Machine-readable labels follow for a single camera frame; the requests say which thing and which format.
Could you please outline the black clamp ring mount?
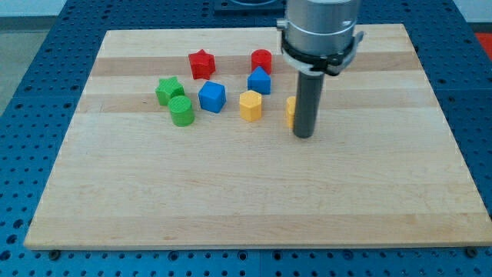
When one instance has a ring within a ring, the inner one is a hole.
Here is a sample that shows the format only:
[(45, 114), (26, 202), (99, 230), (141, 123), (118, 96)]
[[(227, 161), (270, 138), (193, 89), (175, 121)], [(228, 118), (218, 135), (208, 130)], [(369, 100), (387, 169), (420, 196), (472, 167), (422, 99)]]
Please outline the black clamp ring mount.
[(277, 20), (281, 53), (285, 61), (309, 76), (337, 76), (351, 64), (364, 32), (353, 35), (355, 22), (332, 33), (309, 32), (286, 18)]

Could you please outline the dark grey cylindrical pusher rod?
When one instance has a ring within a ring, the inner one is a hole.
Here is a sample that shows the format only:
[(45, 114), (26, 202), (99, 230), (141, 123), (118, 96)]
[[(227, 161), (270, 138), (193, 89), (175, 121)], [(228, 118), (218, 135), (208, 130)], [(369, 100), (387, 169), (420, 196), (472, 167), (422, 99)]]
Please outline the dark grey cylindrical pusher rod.
[(324, 74), (298, 73), (293, 127), (298, 138), (307, 139), (314, 134), (323, 84)]

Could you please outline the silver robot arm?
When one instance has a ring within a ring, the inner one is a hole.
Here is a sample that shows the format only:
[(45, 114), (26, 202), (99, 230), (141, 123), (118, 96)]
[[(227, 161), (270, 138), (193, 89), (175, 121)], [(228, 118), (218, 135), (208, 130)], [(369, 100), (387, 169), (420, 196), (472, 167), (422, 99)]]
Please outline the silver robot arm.
[(360, 0), (291, 0), (277, 21), (284, 60), (298, 71), (293, 133), (314, 134), (324, 77), (354, 60), (363, 32), (354, 32)]

